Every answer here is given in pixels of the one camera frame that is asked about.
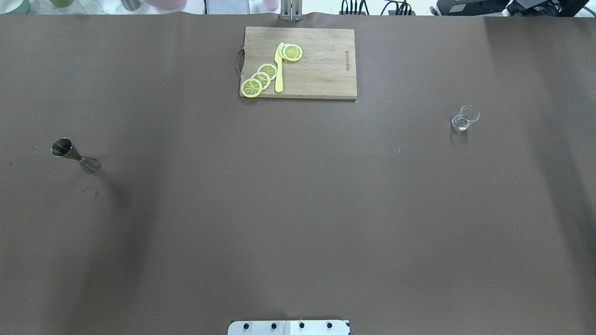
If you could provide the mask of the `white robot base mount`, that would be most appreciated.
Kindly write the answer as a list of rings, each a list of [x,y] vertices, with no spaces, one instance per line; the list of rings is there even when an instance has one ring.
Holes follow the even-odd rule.
[[[344,320],[267,320],[230,323],[228,335],[350,335]]]

